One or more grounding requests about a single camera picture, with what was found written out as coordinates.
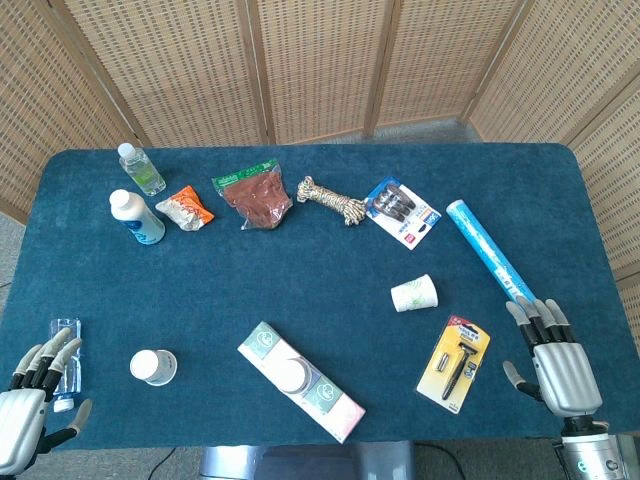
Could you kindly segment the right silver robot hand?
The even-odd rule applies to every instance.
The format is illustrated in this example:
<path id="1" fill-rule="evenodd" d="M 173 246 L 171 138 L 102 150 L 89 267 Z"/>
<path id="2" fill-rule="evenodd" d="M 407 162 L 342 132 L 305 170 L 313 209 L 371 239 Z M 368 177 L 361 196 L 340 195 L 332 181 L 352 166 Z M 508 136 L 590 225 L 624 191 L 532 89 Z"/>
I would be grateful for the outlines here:
<path id="1" fill-rule="evenodd" d="M 559 305 L 552 299 L 519 296 L 507 301 L 506 309 L 523 336 L 537 377 L 536 383 L 528 382 L 505 361 L 503 370 L 512 386 L 558 417 L 594 414 L 602 405 L 601 393 L 585 350 Z"/>

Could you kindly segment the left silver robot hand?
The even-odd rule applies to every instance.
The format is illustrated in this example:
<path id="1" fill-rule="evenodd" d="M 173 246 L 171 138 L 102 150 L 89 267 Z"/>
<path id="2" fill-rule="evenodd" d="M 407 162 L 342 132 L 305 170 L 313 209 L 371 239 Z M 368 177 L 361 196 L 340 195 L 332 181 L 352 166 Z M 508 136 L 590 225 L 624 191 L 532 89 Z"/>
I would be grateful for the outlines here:
<path id="1" fill-rule="evenodd" d="M 62 328 L 43 344 L 32 346 L 0 392 L 0 480 L 15 480 L 40 454 L 76 437 L 85 427 L 93 402 L 84 400 L 71 423 L 48 434 L 45 421 L 54 392 L 73 354 L 82 345 Z"/>

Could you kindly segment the white floral paper cup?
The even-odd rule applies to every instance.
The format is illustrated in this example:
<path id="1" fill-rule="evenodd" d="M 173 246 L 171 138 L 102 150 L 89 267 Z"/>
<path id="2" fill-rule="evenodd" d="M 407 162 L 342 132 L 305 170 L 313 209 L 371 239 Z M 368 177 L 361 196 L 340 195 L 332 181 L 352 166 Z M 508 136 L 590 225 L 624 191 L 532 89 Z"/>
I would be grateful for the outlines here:
<path id="1" fill-rule="evenodd" d="M 317 379 L 314 367 L 301 356 L 283 358 L 274 365 L 276 387 L 288 395 L 299 395 L 309 390 Z"/>
<path id="2" fill-rule="evenodd" d="M 439 304 L 435 285 L 428 274 L 391 288 L 390 294 L 394 308 L 399 313 L 437 307 Z"/>
<path id="3" fill-rule="evenodd" d="M 164 349 L 144 349 L 136 352 L 130 360 L 133 377 L 148 385 L 160 387 L 170 383 L 177 373 L 175 355 Z"/>

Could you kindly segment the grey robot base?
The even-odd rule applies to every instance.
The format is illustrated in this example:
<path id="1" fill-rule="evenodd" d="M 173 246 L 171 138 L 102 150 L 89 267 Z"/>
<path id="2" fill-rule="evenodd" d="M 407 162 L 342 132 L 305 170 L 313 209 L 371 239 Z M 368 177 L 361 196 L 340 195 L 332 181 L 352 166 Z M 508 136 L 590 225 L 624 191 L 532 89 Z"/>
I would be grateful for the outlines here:
<path id="1" fill-rule="evenodd" d="M 199 480 L 416 480 L 410 441 L 203 449 Z"/>

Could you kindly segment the crushed clear water bottle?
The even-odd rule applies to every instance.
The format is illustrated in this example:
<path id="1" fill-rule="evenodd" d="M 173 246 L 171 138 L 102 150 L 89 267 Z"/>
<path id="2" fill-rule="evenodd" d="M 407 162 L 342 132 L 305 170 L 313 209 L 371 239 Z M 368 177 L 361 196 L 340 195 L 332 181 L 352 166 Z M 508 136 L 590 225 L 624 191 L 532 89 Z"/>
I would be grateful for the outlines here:
<path id="1" fill-rule="evenodd" d="M 49 336 L 53 338 L 60 330 L 68 327 L 71 330 L 63 345 L 81 337 L 82 324 L 79 319 L 58 318 L 50 322 Z M 53 412 L 62 413 L 75 408 L 75 398 L 81 392 L 81 349 L 78 348 L 66 363 L 65 371 L 54 392 Z"/>

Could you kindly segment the yellow razor blister pack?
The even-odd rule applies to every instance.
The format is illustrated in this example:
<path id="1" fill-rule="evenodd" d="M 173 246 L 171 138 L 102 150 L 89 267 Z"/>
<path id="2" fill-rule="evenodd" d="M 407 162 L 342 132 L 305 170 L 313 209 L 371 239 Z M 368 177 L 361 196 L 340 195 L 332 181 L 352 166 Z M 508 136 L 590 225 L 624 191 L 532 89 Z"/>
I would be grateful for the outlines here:
<path id="1" fill-rule="evenodd" d="M 490 340 L 478 325 L 450 315 L 416 385 L 416 392 L 450 413 L 459 414 Z"/>

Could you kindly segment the blue plastic roll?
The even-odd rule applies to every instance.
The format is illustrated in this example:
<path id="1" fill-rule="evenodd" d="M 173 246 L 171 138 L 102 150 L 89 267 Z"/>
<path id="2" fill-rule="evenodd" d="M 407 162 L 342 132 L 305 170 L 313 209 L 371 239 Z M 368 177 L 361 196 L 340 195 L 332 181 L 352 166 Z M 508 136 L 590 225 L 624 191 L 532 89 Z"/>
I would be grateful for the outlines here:
<path id="1" fill-rule="evenodd" d="M 446 207 L 446 212 L 507 297 L 512 301 L 516 301 L 518 297 L 524 297 L 533 302 L 534 293 L 466 203 L 461 199 L 455 200 Z"/>

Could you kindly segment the multicolour tissue pack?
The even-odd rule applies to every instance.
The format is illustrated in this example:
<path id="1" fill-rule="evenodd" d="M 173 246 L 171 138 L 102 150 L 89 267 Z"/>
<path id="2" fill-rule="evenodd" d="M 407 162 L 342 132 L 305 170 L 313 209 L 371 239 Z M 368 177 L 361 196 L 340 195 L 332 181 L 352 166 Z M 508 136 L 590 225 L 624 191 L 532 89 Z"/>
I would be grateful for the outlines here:
<path id="1" fill-rule="evenodd" d="M 274 387 L 276 387 L 274 378 L 276 361 L 283 358 L 304 357 L 266 322 L 259 323 L 252 330 L 238 346 L 238 352 Z M 288 395 L 276 388 L 336 441 L 343 443 L 365 415 L 366 410 L 310 361 L 309 363 L 317 374 L 317 379 L 309 390 L 299 395 Z"/>

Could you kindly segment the battery blister pack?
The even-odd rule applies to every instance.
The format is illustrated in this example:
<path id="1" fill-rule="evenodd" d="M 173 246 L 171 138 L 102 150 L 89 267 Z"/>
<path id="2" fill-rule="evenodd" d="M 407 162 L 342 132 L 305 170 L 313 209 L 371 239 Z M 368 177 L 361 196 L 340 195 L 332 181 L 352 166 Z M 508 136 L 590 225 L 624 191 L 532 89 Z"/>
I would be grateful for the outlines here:
<path id="1" fill-rule="evenodd" d="M 442 218 L 393 176 L 376 185 L 364 203 L 366 215 L 409 250 L 414 250 Z"/>

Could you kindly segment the white milk bottle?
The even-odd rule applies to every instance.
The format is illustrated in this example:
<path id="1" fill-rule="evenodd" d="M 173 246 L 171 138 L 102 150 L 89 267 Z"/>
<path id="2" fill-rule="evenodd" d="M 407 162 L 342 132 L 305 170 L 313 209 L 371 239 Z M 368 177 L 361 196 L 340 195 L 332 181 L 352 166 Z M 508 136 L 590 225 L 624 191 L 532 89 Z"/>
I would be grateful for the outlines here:
<path id="1" fill-rule="evenodd" d="M 165 235 L 164 223 L 148 208 L 142 197 L 124 189 L 109 196 L 112 216 L 123 224 L 143 245 L 160 242 Z"/>

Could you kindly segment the orange white snack packet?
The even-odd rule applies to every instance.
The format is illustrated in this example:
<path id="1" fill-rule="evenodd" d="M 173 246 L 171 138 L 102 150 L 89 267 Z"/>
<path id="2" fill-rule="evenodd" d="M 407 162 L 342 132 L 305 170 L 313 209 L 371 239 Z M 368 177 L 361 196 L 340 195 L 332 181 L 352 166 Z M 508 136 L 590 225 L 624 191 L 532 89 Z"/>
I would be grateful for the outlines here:
<path id="1" fill-rule="evenodd" d="M 198 231 L 215 218 L 215 215 L 204 207 L 191 185 L 157 203 L 155 209 L 187 232 Z"/>

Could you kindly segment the blue table cloth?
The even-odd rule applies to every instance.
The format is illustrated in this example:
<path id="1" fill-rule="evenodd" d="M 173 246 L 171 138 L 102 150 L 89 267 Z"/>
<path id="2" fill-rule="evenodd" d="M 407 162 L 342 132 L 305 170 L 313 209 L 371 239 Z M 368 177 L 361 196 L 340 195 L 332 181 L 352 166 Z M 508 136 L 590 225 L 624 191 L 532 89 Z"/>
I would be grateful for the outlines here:
<path id="1" fill-rule="evenodd" d="M 414 250 L 372 221 L 295 204 L 273 230 L 242 230 L 212 179 L 276 159 L 289 192 L 306 176 L 365 197 L 393 176 L 438 211 L 466 202 L 542 299 L 558 302 L 592 365 L 597 418 L 640 431 L 640 357 L 574 154 L 559 144 L 309 145 L 154 149 L 167 192 L 191 185 L 214 220 L 168 224 L 145 246 L 108 198 L 133 182 L 113 150 L 66 150 L 44 170 L 0 319 L 0 391 L 50 322 L 82 323 L 82 391 L 93 402 L 71 448 L 318 444 L 331 436 L 239 352 L 261 322 L 360 404 L 354 441 L 556 436 L 562 423 L 517 392 L 535 376 L 506 297 L 448 217 Z M 390 289 L 428 274 L 437 307 L 397 312 Z M 416 392 L 450 315 L 491 338 L 459 414 Z M 160 387 L 130 372 L 172 352 Z"/>

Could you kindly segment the clear bottle green label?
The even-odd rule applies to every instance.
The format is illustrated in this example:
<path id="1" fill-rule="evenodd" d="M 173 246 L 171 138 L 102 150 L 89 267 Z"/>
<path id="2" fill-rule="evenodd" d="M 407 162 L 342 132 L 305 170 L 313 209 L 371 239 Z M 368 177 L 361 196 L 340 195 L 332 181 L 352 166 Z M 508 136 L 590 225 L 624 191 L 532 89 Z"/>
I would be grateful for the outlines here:
<path id="1" fill-rule="evenodd" d="M 154 196 L 166 188 L 166 182 L 150 158 L 140 147 L 130 143 L 118 146 L 119 163 L 147 196 Z"/>

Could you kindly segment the bag of brown snack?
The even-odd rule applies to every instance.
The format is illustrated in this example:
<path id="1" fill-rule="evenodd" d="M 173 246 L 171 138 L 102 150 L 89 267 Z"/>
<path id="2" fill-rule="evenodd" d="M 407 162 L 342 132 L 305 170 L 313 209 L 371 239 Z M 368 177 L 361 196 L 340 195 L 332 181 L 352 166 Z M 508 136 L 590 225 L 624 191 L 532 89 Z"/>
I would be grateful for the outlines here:
<path id="1" fill-rule="evenodd" d="M 274 158 L 214 177 L 212 184 L 243 218 L 242 230 L 275 229 L 293 206 L 282 181 L 280 164 Z"/>

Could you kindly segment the woven wooden folding screen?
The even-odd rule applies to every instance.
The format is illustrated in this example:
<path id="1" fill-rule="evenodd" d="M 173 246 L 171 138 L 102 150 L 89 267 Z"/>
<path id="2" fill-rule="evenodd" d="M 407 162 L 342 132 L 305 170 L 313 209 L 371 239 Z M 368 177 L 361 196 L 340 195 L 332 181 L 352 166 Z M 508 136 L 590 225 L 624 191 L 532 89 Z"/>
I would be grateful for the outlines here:
<path id="1" fill-rule="evenodd" d="M 640 0 L 0 0 L 0 222 L 68 148 L 430 120 L 576 154 L 640 352 Z"/>

